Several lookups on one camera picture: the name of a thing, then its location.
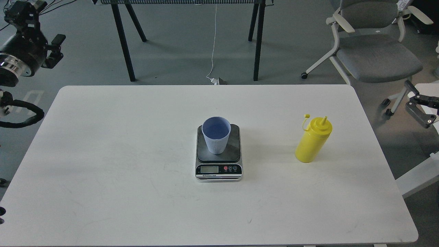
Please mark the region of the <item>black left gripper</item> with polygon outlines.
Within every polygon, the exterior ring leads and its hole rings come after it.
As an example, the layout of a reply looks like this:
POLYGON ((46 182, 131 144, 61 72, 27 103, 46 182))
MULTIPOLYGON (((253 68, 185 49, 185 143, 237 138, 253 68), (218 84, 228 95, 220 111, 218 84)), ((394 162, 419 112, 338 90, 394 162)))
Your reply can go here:
POLYGON ((16 33, 1 47, 1 77, 31 77, 39 68, 53 69, 64 58, 61 44, 66 35, 57 34, 47 44, 41 31, 39 15, 46 6, 43 0, 17 0, 4 8, 4 20, 16 33))

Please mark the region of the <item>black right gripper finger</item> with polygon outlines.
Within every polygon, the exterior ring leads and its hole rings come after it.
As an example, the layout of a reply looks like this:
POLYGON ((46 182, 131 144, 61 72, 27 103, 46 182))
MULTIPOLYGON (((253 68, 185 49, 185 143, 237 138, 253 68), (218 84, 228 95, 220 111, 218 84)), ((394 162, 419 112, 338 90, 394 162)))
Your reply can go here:
POLYGON ((408 111, 423 128, 429 128, 436 121, 437 114, 426 114, 421 111, 417 105, 425 105, 438 110, 439 98, 420 94, 409 80, 405 81, 405 88, 408 89, 409 92, 414 93, 414 96, 410 97, 409 102, 406 103, 406 111, 408 111))

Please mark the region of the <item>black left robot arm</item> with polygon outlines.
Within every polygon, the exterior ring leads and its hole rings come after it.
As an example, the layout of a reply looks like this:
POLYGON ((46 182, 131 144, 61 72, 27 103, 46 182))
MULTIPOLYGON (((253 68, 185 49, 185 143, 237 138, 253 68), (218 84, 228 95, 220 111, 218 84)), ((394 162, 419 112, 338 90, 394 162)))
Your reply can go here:
MULTIPOLYGON (((61 44, 66 36, 58 34, 48 42, 41 30, 39 16, 47 5, 44 0, 19 0, 5 8, 4 19, 16 28, 16 33, 1 46, 1 86, 14 87, 20 77, 32 77, 40 68, 53 69, 64 58, 61 44)), ((19 100, 1 90, 1 118, 13 114, 1 122, 1 172, 9 172, 11 178, 31 143, 26 128, 36 130, 35 124, 48 109, 47 105, 38 107, 42 96, 42 91, 28 91, 26 99, 19 100)))

